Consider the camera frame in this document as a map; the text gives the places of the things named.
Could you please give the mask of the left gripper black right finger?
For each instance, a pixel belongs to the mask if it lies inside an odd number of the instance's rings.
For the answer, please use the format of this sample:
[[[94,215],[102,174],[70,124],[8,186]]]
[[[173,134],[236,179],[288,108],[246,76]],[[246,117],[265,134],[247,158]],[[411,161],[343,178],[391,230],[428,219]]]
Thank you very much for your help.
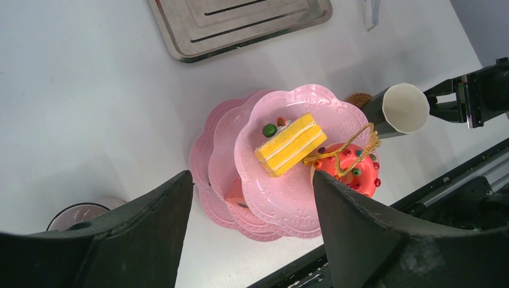
[[[313,176],[334,287],[507,287],[508,229],[457,229]]]

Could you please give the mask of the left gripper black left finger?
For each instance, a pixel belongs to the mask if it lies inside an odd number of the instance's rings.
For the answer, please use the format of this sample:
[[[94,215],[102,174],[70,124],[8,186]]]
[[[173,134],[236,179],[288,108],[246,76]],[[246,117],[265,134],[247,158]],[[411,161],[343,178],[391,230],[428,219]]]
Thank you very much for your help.
[[[1,234],[2,287],[173,287],[193,199],[184,170],[63,231]]]

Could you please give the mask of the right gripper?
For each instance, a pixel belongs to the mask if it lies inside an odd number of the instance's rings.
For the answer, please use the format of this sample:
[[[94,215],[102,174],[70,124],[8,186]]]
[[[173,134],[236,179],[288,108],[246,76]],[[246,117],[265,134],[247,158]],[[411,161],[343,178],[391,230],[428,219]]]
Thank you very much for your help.
[[[469,128],[508,113],[508,58],[462,76],[447,79],[424,91],[430,115]]]

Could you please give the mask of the mauve cup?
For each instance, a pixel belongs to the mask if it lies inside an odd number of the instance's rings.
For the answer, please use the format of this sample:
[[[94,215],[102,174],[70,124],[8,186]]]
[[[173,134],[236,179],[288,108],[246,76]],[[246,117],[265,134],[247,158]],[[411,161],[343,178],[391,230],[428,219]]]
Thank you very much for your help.
[[[58,212],[52,218],[46,230],[63,231],[75,224],[103,215],[124,204],[126,204],[126,201],[116,197],[104,197],[88,202],[76,203]]]

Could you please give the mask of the black cup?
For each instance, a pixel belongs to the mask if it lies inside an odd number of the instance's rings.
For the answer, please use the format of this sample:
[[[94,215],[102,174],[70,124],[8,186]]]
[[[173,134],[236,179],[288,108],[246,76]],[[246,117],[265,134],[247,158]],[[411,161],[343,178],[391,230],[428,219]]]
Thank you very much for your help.
[[[430,116],[430,104],[416,86],[401,83],[376,94],[361,108],[381,139],[420,131]]]

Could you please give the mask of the red layered cake slice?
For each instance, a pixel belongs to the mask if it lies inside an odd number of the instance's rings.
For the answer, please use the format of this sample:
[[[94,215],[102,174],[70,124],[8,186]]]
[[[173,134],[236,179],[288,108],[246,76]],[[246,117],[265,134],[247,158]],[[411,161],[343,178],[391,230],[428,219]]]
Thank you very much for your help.
[[[224,200],[227,203],[232,205],[236,205],[242,208],[248,208],[248,205],[245,201],[243,192],[242,192],[242,182],[240,177],[237,177],[233,180],[233,183],[229,187]]]

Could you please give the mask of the pink three-tier cake stand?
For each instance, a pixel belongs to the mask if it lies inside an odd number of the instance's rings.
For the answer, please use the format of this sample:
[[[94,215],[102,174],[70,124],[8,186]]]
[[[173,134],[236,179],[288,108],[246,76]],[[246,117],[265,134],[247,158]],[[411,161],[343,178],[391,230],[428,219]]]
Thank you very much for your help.
[[[282,176],[269,176],[255,149],[306,113],[327,140]],[[261,242],[284,236],[315,238],[321,228],[310,177],[312,162],[335,157],[337,174],[344,176],[352,167],[340,168],[339,153],[351,143],[362,147],[357,163],[376,153],[379,142],[364,113],[329,89],[308,84],[291,91],[259,91],[215,106],[188,161],[199,201],[219,226]],[[248,208],[224,200],[237,177]]]

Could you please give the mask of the yellow cake slice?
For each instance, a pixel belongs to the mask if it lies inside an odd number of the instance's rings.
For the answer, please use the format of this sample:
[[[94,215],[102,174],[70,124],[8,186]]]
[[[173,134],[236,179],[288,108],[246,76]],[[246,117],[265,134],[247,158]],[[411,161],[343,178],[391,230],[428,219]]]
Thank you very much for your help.
[[[327,140],[327,135],[310,113],[278,128],[254,150],[269,176],[282,176]]]

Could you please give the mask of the stainless steel food tongs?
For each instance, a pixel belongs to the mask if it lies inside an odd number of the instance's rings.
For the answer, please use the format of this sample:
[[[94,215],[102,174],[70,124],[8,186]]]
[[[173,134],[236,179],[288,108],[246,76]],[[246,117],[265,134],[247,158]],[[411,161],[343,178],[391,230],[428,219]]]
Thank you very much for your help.
[[[369,32],[379,23],[381,0],[362,0],[364,29]]]

